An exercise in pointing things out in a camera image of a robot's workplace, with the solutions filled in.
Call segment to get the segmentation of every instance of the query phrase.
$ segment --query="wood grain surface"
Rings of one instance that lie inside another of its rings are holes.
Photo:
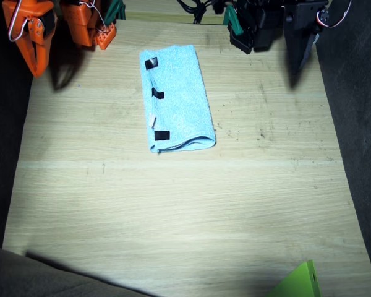
[[[245,55],[224,26],[117,29],[67,87],[33,81],[4,248],[156,296],[264,296],[313,259],[324,296],[371,296],[315,50],[292,87],[282,38]],[[217,144],[158,155],[139,54],[173,44],[195,45]]]

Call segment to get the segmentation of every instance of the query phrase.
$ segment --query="green object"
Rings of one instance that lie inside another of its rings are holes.
[[[109,9],[107,10],[106,17],[104,18],[104,24],[108,26],[115,20],[125,19],[125,5],[122,0],[113,0]]]
[[[231,23],[231,28],[236,36],[243,34],[243,29],[239,24],[235,8],[232,5],[227,6],[225,10],[223,25],[228,25],[228,22]]]
[[[313,260],[291,272],[266,297],[321,297]]]

